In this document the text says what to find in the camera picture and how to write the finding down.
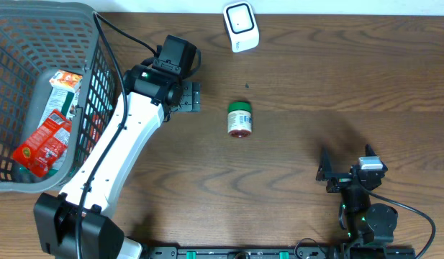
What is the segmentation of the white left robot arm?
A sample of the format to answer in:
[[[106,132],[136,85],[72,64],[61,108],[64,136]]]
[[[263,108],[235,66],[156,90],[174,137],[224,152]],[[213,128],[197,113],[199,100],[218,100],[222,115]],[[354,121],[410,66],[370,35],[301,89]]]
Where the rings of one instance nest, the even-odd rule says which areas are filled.
[[[114,116],[92,153],[57,196],[34,206],[42,251],[55,258],[140,258],[145,246],[124,234],[112,217],[124,183],[153,133],[171,112],[200,110],[190,81],[198,70],[171,63],[136,65],[122,79]]]

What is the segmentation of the red snack bag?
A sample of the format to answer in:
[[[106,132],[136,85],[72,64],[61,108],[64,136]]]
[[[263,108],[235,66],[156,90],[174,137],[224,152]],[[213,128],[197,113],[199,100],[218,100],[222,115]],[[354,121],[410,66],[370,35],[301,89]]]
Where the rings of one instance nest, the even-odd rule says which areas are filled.
[[[12,153],[12,159],[41,178],[68,148],[71,121],[57,109]]]

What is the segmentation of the green lid spice jar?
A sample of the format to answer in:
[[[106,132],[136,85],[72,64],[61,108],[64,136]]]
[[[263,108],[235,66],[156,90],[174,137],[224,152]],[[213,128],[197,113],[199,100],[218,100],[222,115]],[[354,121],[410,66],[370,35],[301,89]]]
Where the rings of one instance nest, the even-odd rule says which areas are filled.
[[[248,102],[237,101],[227,108],[227,132],[232,137],[243,138],[252,133],[252,109]]]

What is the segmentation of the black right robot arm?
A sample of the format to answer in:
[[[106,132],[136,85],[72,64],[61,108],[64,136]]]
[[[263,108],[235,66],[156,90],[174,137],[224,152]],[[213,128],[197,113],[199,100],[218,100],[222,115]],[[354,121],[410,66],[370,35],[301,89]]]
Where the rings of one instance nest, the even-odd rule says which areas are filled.
[[[335,172],[328,152],[323,150],[316,180],[327,183],[328,193],[341,194],[340,226],[349,231],[350,241],[360,246],[382,246],[394,241],[398,212],[386,204],[371,202],[369,192],[381,185],[388,168],[370,145],[365,150],[366,154],[347,173]]]

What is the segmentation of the small orange box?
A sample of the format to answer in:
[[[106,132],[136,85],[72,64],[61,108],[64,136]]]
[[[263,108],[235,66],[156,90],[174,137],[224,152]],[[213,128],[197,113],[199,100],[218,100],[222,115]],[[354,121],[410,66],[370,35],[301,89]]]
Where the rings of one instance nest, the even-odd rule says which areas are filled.
[[[75,93],[81,87],[83,76],[68,71],[57,70],[49,80],[53,88]]]

